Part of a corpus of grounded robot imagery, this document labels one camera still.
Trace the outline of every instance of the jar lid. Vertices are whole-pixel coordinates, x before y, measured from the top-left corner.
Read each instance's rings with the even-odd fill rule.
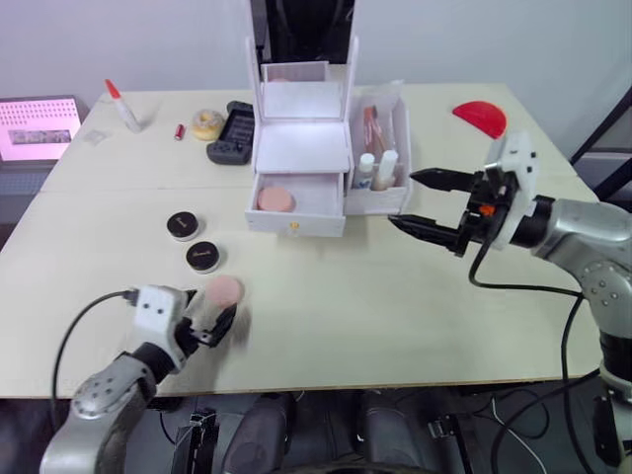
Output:
[[[187,251],[187,262],[196,272],[208,274],[219,263],[219,250],[210,242],[197,242]]]
[[[198,231],[198,220],[190,212],[178,212],[167,221],[167,230],[178,240],[193,239]]]

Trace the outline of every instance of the red cap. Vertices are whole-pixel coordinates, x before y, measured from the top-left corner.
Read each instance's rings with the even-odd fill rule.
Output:
[[[120,92],[110,79],[106,79],[106,87],[108,88],[108,91],[110,91],[110,95],[113,99],[120,99]]]

